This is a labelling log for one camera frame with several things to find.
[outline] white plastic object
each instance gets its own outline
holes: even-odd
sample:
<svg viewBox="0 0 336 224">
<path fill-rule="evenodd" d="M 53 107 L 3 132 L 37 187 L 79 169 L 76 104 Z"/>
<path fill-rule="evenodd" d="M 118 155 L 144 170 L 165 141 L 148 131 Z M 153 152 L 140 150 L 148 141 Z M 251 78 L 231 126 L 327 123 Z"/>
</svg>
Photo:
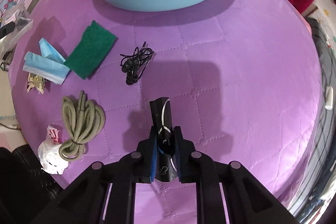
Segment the white plastic object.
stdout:
<svg viewBox="0 0 336 224">
<path fill-rule="evenodd" d="M 334 89 L 332 86 L 327 86 L 325 89 L 325 108 L 326 110 L 332 110 L 334 103 Z"/>
<path fill-rule="evenodd" d="M 58 143 L 58 130 L 49 126 L 47 131 L 46 140 L 40 144 L 37 150 L 42 170 L 49 174 L 62 175 L 64 169 L 69 166 L 69 163 L 62 159 L 58 153 L 61 146 Z"/>
<path fill-rule="evenodd" d="M 6 52 L 11 51 L 20 38 L 33 27 L 33 20 L 23 3 L 17 4 L 7 10 L 2 17 L 2 26 L 15 22 L 15 29 L 0 39 L 0 60 Z"/>
</svg>

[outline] purple quilted bedsheet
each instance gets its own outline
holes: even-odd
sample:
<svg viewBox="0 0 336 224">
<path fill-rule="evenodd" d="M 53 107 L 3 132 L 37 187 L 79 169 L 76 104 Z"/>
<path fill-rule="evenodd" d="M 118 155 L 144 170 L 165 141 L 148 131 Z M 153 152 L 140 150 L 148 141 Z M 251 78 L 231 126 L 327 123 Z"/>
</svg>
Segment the purple quilted bedsheet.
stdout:
<svg viewBox="0 0 336 224">
<path fill-rule="evenodd" d="M 174 125 L 214 160 L 238 160 L 276 197 L 303 172 L 320 96 L 320 65 L 311 35 L 286 0 L 207 0 L 182 10 L 138 13 L 102 0 L 41 0 L 34 27 L 20 41 L 10 81 L 22 132 L 33 150 L 49 124 L 63 128 L 62 97 L 85 90 L 106 113 L 103 131 L 62 176 L 66 187 L 94 161 L 135 150 L 152 125 L 149 101 L 171 98 Z M 74 72 L 41 95 L 26 91 L 27 51 L 45 37 L 69 56 L 96 20 L 119 39 L 95 74 Z M 127 86 L 120 53 L 147 41 L 156 52 L 141 81 Z M 61 140 L 68 138 L 65 129 Z M 195 223 L 194 185 L 137 186 L 135 223 Z"/>
</svg>

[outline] white plastic bag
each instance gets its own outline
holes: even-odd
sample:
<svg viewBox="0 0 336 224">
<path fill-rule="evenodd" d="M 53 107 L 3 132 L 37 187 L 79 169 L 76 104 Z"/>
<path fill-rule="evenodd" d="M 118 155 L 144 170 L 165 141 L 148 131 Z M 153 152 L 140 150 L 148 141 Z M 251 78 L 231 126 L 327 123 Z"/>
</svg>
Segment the white plastic bag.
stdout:
<svg viewBox="0 0 336 224">
<path fill-rule="evenodd" d="M 43 141 L 37 154 L 40 158 L 42 170 L 49 174 L 63 174 L 69 163 L 62 159 L 58 153 L 61 144 L 58 142 L 58 130 L 52 126 L 48 126 L 47 138 Z"/>
<path fill-rule="evenodd" d="M 11 51 L 19 39 L 33 27 L 33 20 L 23 3 L 17 4 L 7 10 L 2 17 L 1 26 L 15 22 L 15 29 L 4 38 L 0 39 L 0 60 L 6 52 Z"/>
</svg>

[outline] clear plastic bag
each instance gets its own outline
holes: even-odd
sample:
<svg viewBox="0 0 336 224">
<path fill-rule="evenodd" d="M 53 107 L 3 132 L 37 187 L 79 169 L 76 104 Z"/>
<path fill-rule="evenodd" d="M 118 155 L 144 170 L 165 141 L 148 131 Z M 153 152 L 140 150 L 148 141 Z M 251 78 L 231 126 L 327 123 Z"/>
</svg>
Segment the clear plastic bag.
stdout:
<svg viewBox="0 0 336 224">
<path fill-rule="evenodd" d="M 23 3 L 7 10 L 2 17 L 2 26 L 15 22 L 14 31 L 0 39 L 0 60 L 6 52 L 11 51 L 19 39 L 33 27 L 33 20 Z"/>
</svg>

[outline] black cable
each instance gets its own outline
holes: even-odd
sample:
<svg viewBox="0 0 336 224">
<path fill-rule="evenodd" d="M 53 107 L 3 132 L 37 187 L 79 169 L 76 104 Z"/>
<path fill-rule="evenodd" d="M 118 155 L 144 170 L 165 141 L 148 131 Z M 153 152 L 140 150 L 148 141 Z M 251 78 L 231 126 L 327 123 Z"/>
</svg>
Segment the black cable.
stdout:
<svg viewBox="0 0 336 224">
<path fill-rule="evenodd" d="M 6 69 L 7 69 L 7 64 L 5 64 L 5 62 L 1 62 L 1 64 L 0 64 L 0 69 L 3 70 L 3 71 L 6 71 Z"/>
<path fill-rule="evenodd" d="M 121 54 L 123 59 L 121 60 L 120 66 L 122 72 L 127 73 L 127 85 L 135 84 L 140 80 L 153 54 L 154 51 L 146 47 L 146 42 L 142 45 L 141 49 L 136 47 L 133 55 Z"/>
</svg>

